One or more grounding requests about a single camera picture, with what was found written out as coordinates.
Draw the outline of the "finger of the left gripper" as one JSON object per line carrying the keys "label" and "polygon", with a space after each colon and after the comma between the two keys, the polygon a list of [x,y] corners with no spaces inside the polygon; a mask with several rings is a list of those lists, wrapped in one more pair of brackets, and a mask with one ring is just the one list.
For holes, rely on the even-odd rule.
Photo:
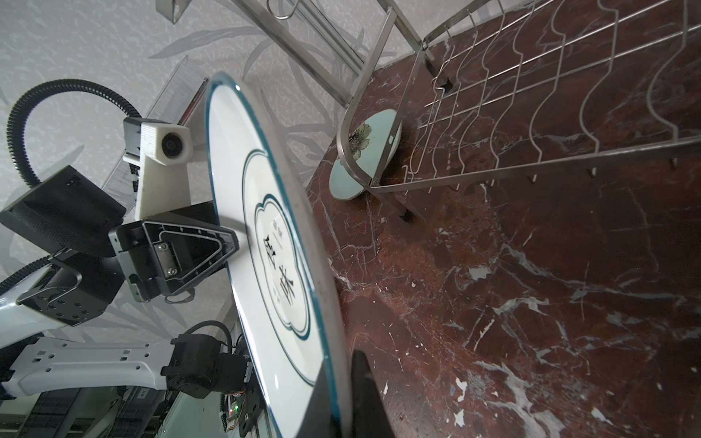
{"label": "finger of the left gripper", "polygon": [[137,301],[191,293],[240,249],[214,210],[173,210],[109,233],[122,275]]}

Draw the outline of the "white plate thin teal rim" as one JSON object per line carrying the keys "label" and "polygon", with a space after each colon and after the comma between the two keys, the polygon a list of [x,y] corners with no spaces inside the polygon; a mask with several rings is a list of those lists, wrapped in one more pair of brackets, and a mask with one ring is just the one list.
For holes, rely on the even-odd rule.
{"label": "white plate thin teal rim", "polygon": [[215,211],[240,249],[227,262],[235,306],[272,425],[296,437],[319,377],[337,436],[352,433],[340,304],[309,200],[272,120],[243,82],[219,72],[206,97]]}

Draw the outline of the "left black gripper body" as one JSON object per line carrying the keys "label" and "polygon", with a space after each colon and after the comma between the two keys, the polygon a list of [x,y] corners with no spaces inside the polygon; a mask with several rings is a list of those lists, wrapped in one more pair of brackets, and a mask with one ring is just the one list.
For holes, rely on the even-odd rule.
{"label": "left black gripper body", "polygon": [[109,233],[124,206],[71,166],[1,212],[1,224],[47,255],[1,283],[4,326],[76,326],[100,317],[127,285]]}

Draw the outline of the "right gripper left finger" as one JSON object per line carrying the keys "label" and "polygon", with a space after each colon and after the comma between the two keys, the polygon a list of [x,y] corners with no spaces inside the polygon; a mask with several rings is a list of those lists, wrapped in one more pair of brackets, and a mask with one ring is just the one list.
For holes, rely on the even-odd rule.
{"label": "right gripper left finger", "polygon": [[325,377],[319,377],[304,414],[297,438],[332,438],[337,436],[337,422],[332,414],[332,399]]}

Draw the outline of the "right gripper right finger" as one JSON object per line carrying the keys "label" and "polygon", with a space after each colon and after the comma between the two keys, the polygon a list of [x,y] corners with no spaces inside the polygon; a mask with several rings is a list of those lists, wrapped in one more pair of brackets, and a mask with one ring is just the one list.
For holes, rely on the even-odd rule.
{"label": "right gripper right finger", "polygon": [[352,354],[352,436],[394,438],[367,356]]}

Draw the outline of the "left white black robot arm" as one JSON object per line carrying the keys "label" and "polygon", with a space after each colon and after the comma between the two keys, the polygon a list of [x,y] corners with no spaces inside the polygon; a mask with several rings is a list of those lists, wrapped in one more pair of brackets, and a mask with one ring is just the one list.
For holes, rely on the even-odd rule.
{"label": "left white black robot arm", "polygon": [[[135,219],[74,168],[47,179],[27,155],[27,120],[53,96],[82,92],[123,111],[126,158],[136,194]],[[1,396],[95,387],[144,387],[204,399],[220,397],[225,430],[246,434],[262,408],[248,347],[229,328],[223,339],[197,323],[171,341],[81,345],[49,337],[100,317],[120,288],[140,303],[193,300],[195,288],[239,250],[219,226],[212,202],[190,200],[191,135],[180,124],[146,119],[119,93],[64,78],[37,85],[11,109],[7,146],[28,191],[1,213],[2,224],[45,251],[1,284]]]}

